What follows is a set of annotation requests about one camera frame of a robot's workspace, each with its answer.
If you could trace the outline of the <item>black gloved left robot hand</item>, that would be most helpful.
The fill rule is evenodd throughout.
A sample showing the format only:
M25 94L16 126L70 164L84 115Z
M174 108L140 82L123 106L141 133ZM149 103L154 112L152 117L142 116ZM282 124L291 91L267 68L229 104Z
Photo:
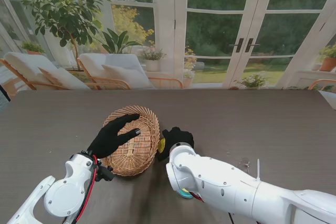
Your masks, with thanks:
M127 114L110 121L92 141L87 149L88 154L95 155L99 159L105 158L115 152L119 146L138 136L141 132L138 128L120 135L118 133L127 123L131 123L139 119L139 117L139 114Z

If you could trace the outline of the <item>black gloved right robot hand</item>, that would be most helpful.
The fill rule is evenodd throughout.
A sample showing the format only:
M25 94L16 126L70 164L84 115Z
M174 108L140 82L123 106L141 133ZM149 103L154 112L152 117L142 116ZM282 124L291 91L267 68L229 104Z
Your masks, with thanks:
M194 139L190 132L182 131L179 127L173 127L170 131L162 131L163 138L159 141L156 158L159 162L169 157L170 150L174 146L186 143L194 148Z

